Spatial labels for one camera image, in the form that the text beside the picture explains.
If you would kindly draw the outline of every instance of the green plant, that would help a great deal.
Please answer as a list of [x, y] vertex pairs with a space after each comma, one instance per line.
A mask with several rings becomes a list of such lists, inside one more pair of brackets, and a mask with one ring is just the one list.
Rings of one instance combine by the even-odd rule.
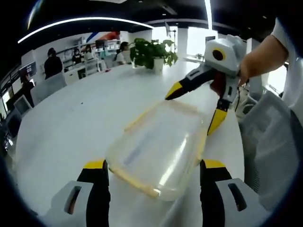
[[135, 65], [145, 66], [147, 69], [153, 69], [154, 59], [163, 58], [164, 64], [172, 66], [173, 62], [176, 63], [178, 56], [172, 51], [166, 51], [166, 45], [171, 47], [174, 44], [171, 40], [164, 40], [159, 43], [158, 40], [152, 40], [151, 42], [145, 39], [136, 38], [131, 44], [130, 48], [131, 60]]

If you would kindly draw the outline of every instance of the white table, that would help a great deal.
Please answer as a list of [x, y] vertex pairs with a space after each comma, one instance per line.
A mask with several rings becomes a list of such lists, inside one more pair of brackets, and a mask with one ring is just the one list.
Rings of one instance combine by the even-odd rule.
[[[51, 198], [70, 180], [76, 180], [88, 161], [104, 157], [129, 122], [162, 101], [172, 84], [197, 66], [179, 61], [171, 68], [165, 66], [163, 75], [120, 66], [79, 80], [36, 106], [22, 120], [16, 147], [18, 188], [29, 207], [45, 214]], [[205, 84], [179, 100], [204, 111], [209, 124], [218, 96]], [[222, 161], [233, 178], [244, 179], [242, 141], [234, 111], [229, 111], [220, 128], [208, 137], [204, 158]], [[109, 188], [111, 227], [202, 226], [199, 168], [186, 194], [175, 203], [147, 198], [112, 175]]]
[[202, 59], [198, 59], [198, 58], [194, 58], [194, 57], [184, 57], [183, 60], [185, 61], [189, 61], [189, 62], [194, 62], [194, 63], [202, 63], [203, 60]]
[[82, 69], [85, 69], [85, 66], [83, 63], [79, 64], [79, 66], [75, 65], [75, 68], [72, 70], [69, 70], [64, 73], [65, 82], [67, 85], [70, 85], [76, 81], [79, 80], [79, 74], [78, 72]]

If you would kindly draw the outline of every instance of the potted plant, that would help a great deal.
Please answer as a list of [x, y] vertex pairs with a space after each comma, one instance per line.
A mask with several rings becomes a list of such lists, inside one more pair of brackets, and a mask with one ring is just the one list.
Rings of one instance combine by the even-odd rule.
[[171, 40], [164, 40], [159, 43], [158, 40], [148, 42], [142, 38], [136, 38], [133, 47], [130, 48], [131, 60], [135, 65], [145, 66], [147, 69], [162, 71], [163, 65], [172, 66], [176, 63], [178, 56], [172, 51], [166, 51], [165, 47], [171, 47], [174, 44]]

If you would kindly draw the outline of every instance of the white pot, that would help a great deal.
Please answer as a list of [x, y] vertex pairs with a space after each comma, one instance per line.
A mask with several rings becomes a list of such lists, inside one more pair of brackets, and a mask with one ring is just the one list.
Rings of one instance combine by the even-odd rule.
[[153, 60], [154, 66], [153, 66], [153, 70], [156, 73], [160, 73], [163, 71], [163, 65], [164, 65], [164, 59], [163, 58], [155, 58]]

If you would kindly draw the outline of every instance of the transparent plastic box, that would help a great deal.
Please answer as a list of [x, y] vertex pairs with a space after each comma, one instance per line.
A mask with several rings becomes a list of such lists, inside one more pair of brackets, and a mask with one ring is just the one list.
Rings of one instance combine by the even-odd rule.
[[203, 112], [178, 101], [161, 102], [109, 147], [109, 170], [149, 196], [174, 201], [202, 160], [206, 135]]

